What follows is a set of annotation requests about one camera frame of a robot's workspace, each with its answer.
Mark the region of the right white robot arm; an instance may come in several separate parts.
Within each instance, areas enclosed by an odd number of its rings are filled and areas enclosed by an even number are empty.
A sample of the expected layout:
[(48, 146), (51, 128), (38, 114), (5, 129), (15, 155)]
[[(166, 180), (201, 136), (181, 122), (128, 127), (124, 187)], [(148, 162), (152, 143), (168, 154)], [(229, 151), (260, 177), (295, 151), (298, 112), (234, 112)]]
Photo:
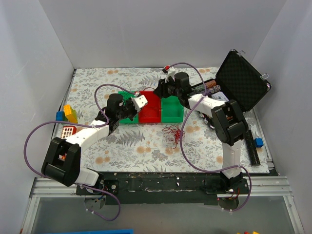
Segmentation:
[(241, 147), (248, 130), (239, 104), (235, 100), (224, 102), (211, 98), (207, 83), (191, 86), (185, 72), (160, 79), (154, 94), (159, 98), (177, 97), (183, 107), (212, 119), (216, 136), (222, 143), (220, 187), (227, 194), (237, 190), (242, 180)]

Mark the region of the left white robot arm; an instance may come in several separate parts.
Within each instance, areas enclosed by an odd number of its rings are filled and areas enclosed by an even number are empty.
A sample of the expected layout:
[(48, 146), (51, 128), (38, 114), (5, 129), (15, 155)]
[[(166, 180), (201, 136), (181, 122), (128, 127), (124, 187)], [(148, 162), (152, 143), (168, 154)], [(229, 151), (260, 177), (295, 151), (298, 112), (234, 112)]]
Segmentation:
[(61, 139), (51, 140), (41, 172), (65, 186), (73, 184), (87, 185), (88, 191), (98, 195), (104, 184), (99, 180), (99, 173), (81, 166), (81, 155), (100, 139), (109, 136), (123, 119), (133, 119), (148, 101), (144, 95), (124, 100), (121, 94), (111, 94), (90, 128)]

